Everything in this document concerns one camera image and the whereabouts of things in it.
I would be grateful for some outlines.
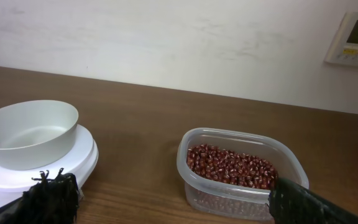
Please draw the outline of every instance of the yellow sticker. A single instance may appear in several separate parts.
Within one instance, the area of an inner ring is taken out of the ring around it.
[[[357,54],[358,54],[358,50],[354,50],[354,49],[343,49],[343,54],[357,55]]]

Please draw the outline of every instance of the rectangular food container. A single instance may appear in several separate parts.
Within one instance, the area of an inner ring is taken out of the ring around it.
[[[187,150],[202,143],[270,161],[280,177],[305,188],[309,180],[295,155],[282,143],[256,134],[211,128],[188,131],[181,140],[177,167],[185,180],[188,203],[203,212],[248,220],[269,220],[269,190],[224,184],[198,176],[186,164]]]

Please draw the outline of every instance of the white wall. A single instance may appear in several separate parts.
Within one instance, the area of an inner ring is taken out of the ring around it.
[[[358,113],[358,0],[0,0],[0,66]]]

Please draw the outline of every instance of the brown wooden surface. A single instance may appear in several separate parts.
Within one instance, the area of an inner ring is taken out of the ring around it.
[[[198,127],[260,134],[288,146],[311,190],[358,215],[358,115],[0,68],[0,107],[62,100],[99,147],[78,223],[253,223],[191,208],[176,168]]]

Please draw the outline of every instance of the tabletop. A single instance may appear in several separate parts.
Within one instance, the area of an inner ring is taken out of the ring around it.
[[[177,150],[200,127],[282,142],[312,191],[358,215],[357,114],[0,67],[0,108],[29,100],[72,104],[98,144],[79,224],[255,223],[187,203]]]

